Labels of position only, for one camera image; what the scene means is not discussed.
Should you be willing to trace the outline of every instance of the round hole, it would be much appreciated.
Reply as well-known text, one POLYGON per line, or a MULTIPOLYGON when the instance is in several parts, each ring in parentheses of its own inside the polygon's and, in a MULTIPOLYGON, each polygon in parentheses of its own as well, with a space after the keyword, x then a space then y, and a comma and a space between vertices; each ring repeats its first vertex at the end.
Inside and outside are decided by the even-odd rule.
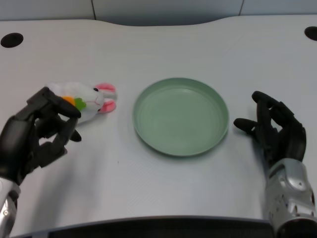
POLYGON ((317 27, 316 26, 310 26, 310 27, 307 27, 305 29, 305 35, 313 40, 313 41, 317 41, 317 27))
POLYGON ((1 45, 5 48, 13 48, 20 45, 23 41, 23 36, 20 33, 10 33, 1 39, 1 45))

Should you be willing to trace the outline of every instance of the robotic hand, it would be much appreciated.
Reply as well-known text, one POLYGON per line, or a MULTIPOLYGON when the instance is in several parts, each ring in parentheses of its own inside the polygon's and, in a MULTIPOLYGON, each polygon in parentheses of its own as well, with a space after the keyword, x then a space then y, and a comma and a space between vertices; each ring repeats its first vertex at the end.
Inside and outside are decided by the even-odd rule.
POLYGON ((12 230, 19 185, 26 175, 65 155, 64 146, 69 139, 81 141, 75 131, 80 116, 72 104, 44 87, 6 122, 0 135, 0 238, 8 237, 12 230), (58 114, 68 117, 68 121, 63 121, 58 114), (40 138, 55 134, 53 142, 39 144, 40 138))
POLYGON ((234 125, 263 148, 269 166, 266 209, 278 238, 317 237, 314 193, 302 164, 306 132, 294 114, 270 96, 254 92, 258 121, 236 119, 234 125), (272 127, 271 119, 282 127, 272 127))

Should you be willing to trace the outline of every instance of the table surface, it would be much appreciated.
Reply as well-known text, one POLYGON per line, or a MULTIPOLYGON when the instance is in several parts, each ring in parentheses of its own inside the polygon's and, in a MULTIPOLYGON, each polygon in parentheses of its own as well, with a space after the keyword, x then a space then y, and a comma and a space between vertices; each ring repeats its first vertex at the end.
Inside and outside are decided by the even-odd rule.
POLYGON ((251 94, 283 101, 307 130, 304 164, 317 191, 317 16, 243 16, 192 26, 128 27, 92 20, 0 22, 0 125, 47 82, 109 82, 117 109, 78 126, 83 140, 21 186, 12 236, 120 218, 166 215, 262 219, 265 176, 252 139, 234 128, 256 118, 251 94), (145 146, 131 120, 148 85, 187 77, 213 87, 230 113, 225 139, 196 158, 145 146))

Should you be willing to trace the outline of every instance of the wall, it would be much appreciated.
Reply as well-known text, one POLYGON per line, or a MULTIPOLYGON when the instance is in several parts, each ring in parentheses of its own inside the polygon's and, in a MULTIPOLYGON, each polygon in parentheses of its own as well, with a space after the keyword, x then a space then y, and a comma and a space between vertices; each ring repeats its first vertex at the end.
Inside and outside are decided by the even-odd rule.
POLYGON ((143 26, 269 14, 317 14, 317 0, 0 0, 0 20, 96 18, 143 26))
POLYGON ((91 0, 0 0, 0 20, 94 19, 91 0))

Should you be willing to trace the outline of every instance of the plush bunny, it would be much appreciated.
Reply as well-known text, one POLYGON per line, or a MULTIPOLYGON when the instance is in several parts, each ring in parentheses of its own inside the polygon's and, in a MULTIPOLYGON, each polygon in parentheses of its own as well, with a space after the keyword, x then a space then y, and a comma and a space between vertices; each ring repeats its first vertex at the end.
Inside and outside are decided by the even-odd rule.
POLYGON ((49 83, 46 86, 81 112, 78 123, 92 119, 97 113, 108 113, 115 109, 115 87, 109 83, 95 87, 79 82, 49 83))

